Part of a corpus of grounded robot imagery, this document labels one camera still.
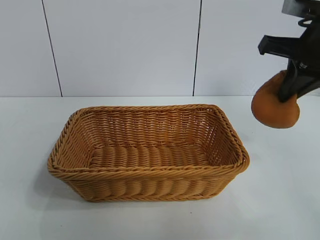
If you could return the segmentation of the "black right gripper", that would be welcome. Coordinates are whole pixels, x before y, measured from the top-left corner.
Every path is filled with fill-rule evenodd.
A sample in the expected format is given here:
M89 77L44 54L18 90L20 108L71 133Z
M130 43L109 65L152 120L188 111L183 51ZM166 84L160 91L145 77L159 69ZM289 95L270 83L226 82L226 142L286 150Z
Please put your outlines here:
M264 35L258 44L261 55L288 59L285 77L278 91L280 102L302 97L320 87L320 16L308 15L298 22L305 30L300 37ZM298 75L298 68L315 75Z

